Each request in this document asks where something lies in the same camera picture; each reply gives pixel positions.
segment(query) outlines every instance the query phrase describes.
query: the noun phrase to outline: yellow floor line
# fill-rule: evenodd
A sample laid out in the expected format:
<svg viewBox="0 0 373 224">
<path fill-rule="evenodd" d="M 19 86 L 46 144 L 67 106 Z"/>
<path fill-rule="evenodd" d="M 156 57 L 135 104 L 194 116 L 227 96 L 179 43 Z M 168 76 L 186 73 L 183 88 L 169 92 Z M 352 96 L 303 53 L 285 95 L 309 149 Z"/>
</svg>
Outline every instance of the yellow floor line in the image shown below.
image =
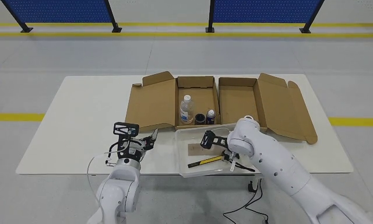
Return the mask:
<svg viewBox="0 0 373 224">
<path fill-rule="evenodd" d="M 45 114 L 36 113 L 0 113 L 0 121 L 31 121 L 40 122 L 43 120 Z"/>
<path fill-rule="evenodd" d="M 111 23 L 26 23 L 28 26 L 44 27 L 102 27 Z M 120 27 L 125 26 L 204 26 L 207 22 L 118 22 Z M 17 23 L 0 23 L 0 26 L 19 26 Z M 303 27 L 304 23 L 214 23 L 214 26 L 252 26 L 252 27 Z M 373 27 L 373 23 L 314 23 L 311 27 Z"/>
<path fill-rule="evenodd" d="M 45 114 L 38 113 L 0 113 L 0 121 L 33 121 L 40 122 Z M 354 117 L 329 117 L 333 126 L 345 127 L 373 127 L 373 118 L 354 118 Z"/>
<path fill-rule="evenodd" d="M 364 39 L 373 38 L 373 33 L 272 33 L 272 32 L 0 32 L 0 37 L 260 37 L 260 38 L 326 38 Z"/>
<path fill-rule="evenodd" d="M 329 117 L 329 121 L 333 126 L 373 127 L 373 118 Z"/>
</svg>

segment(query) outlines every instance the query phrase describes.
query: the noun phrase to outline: plastic tray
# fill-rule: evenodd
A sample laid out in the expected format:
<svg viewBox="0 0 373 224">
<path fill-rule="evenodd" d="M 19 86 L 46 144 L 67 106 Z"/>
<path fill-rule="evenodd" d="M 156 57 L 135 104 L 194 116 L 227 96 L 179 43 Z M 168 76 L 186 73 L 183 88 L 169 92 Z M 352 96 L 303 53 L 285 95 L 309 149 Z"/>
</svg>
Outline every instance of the plastic tray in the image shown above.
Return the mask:
<svg viewBox="0 0 373 224">
<path fill-rule="evenodd" d="M 182 177 L 196 177 L 196 176 L 206 176 L 210 174 L 241 174 L 241 173 L 252 173 L 250 171 L 235 168 L 233 172 L 230 171 L 231 163 L 224 162 L 222 160 L 203 164 L 200 166 L 188 168 L 188 164 L 193 162 L 198 162 L 201 160 L 209 159 L 214 156 L 211 155 L 199 155 L 199 156 L 189 156 L 188 155 L 188 145 L 189 144 L 200 144 L 205 131 L 212 130 L 217 136 L 227 137 L 230 131 L 234 129 L 235 124 L 224 124 L 212 127 L 201 127 L 201 128 L 189 128 L 180 129 L 175 132 L 175 152 L 178 156 L 178 167 L 179 172 Z M 252 167 L 249 161 L 249 157 L 240 155 L 240 159 L 236 159 L 237 162 L 246 166 Z"/>
</svg>

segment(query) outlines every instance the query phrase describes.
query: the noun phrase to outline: white wall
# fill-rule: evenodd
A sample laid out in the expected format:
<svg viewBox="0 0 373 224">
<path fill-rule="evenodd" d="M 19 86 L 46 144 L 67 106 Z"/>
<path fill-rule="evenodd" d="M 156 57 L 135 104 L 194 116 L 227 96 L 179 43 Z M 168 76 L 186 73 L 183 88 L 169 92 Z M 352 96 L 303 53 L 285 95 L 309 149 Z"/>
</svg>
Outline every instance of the white wall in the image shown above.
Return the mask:
<svg viewBox="0 0 373 224">
<path fill-rule="evenodd" d="M 210 0 L 109 0 L 117 22 L 207 22 Z M 372 23 L 373 0 L 326 0 L 315 22 Z M 0 3 L 0 23 L 14 23 Z"/>
<path fill-rule="evenodd" d="M 17 23 L 1 1 L 0 1 L 0 23 Z"/>
</svg>

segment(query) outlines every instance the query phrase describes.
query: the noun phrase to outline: blue partition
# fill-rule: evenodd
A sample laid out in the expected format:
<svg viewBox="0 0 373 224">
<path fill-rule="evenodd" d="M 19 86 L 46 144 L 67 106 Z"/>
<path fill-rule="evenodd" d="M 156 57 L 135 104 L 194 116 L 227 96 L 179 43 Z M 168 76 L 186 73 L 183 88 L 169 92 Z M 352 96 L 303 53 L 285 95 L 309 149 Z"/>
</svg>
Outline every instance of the blue partition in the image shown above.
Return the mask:
<svg viewBox="0 0 373 224">
<path fill-rule="evenodd" d="M 5 0 L 21 22 L 111 22 L 104 0 Z"/>
<path fill-rule="evenodd" d="M 215 0 L 213 22 L 305 23 L 320 0 Z"/>
</svg>

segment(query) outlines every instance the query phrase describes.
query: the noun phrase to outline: gray floor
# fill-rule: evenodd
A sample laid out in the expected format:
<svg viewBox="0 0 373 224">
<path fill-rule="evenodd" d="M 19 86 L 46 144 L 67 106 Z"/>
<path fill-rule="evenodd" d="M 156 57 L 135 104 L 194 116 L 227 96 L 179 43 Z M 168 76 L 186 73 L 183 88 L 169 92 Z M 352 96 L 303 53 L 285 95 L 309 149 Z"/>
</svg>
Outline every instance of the gray floor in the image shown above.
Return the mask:
<svg viewBox="0 0 373 224">
<path fill-rule="evenodd" d="M 0 39 L 0 112 L 45 113 L 67 75 L 306 74 L 328 116 L 373 116 L 373 41 L 201 38 Z M 37 122 L 0 122 L 0 223 L 85 223 L 95 211 L 85 176 L 18 176 Z M 323 183 L 373 212 L 373 128 L 335 128 L 351 174 L 318 174 Z M 92 177 L 94 187 L 103 176 Z M 128 223 L 229 223 L 221 215 L 249 199 L 250 177 L 143 176 Z M 270 223 L 309 223 L 267 180 L 254 207 Z M 261 223 L 246 211 L 237 223 Z"/>
</svg>

